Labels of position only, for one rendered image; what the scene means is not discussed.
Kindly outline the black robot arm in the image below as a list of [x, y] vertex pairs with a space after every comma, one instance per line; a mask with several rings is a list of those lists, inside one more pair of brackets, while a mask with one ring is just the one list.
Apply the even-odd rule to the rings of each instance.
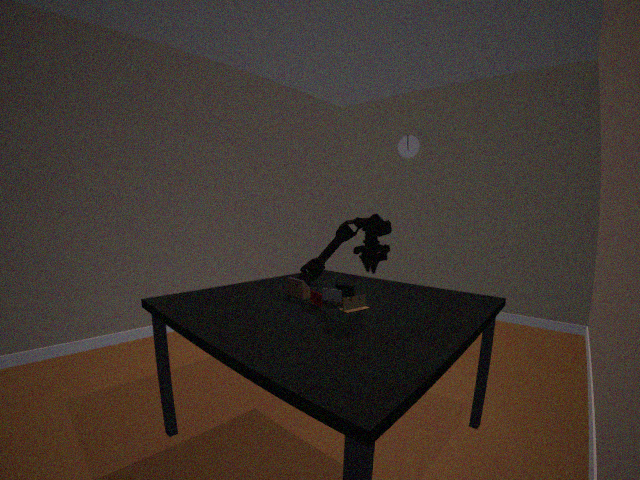
[[[357, 230], [354, 232], [347, 224], [355, 224]], [[307, 286], [315, 281], [325, 269], [325, 262], [336, 251], [336, 249], [342, 244], [342, 242], [348, 241], [354, 237], [360, 228], [365, 231], [365, 238], [383, 236], [391, 233], [391, 222], [389, 220], [383, 221], [378, 214], [372, 215], [370, 218], [355, 218], [354, 220], [347, 220], [341, 224], [336, 231], [335, 238], [324, 249], [324, 251], [317, 257], [306, 263], [301, 267], [300, 275], [297, 277], [299, 280], [303, 280]], [[389, 245], [380, 245], [374, 240], [371, 251], [377, 250], [378, 253], [386, 254], [390, 252]], [[308, 270], [313, 276], [311, 276], [306, 270]]]

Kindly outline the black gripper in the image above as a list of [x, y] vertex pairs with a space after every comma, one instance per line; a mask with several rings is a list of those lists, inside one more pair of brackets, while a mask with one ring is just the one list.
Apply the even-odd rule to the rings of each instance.
[[367, 237], [363, 241], [363, 243], [365, 243], [365, 246], [357, 246], [354, 248], [354, 254], [359, 254], [360, 252], [362, 253], [362, 255], [360, 255], [359, 257], [361, 258], [367, 272], [370, 272], [371, 266], [373, 274], [375, 273], [378, 262], [387, 260], [386, 254], [378, 253], [377, 250], [371, 251], [374, 240], [376, 240], [378, 243], [378, 238]]

